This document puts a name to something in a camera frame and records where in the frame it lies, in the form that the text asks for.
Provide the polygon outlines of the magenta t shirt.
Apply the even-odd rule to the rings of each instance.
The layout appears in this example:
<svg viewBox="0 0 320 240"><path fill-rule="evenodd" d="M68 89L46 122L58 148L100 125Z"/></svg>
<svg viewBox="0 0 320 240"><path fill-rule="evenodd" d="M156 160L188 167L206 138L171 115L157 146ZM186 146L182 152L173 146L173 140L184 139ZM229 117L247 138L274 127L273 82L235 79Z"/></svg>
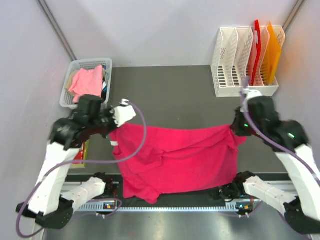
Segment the magenta t shirt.
<svg viewBox="0 0 320 240"><path fill-rule="evenodd" d="M127 123L110 134L123 177L123 196L155 204L163 194L227 185L238 173L246 142L229 125L170 129Z"/></svg>

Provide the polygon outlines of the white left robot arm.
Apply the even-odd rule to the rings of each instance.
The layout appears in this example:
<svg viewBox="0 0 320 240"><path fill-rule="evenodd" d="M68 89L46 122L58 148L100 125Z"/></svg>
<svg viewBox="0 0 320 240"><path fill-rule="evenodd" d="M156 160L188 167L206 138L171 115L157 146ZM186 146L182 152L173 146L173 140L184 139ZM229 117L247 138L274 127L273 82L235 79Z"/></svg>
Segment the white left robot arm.
<svg viewBox="0 0 320 240"><path fill-rule="evenodd" d="M116 107L104 106L102 98L87 94L79 99L68 117L52 125L36 185L27 199L16 206L19 235L23 217L33 219L44 229L60 230L80 207L98 196L106 199L113 194L113 185L102 173L94 174L66 193L62 193L62 188L75 157L91 136L99 134L106 138L135 116L128 100L122 100Z"/></svg>

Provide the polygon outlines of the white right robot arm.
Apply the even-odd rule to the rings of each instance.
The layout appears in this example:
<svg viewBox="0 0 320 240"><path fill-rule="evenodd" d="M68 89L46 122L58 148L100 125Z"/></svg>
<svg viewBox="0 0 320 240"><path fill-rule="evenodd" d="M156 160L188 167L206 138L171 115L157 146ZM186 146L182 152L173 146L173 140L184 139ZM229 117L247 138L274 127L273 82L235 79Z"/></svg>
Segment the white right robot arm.
<svg viewBox="0 0 320 240"><path fill-rule="evenodd" d="M281 172L240 172L232 180L239 198L254 197L276 210L301 235L320 233L320 170L304 127L283 120L269 96L243 97L230 127L238 137L256 137L270 148Z"/></svg>

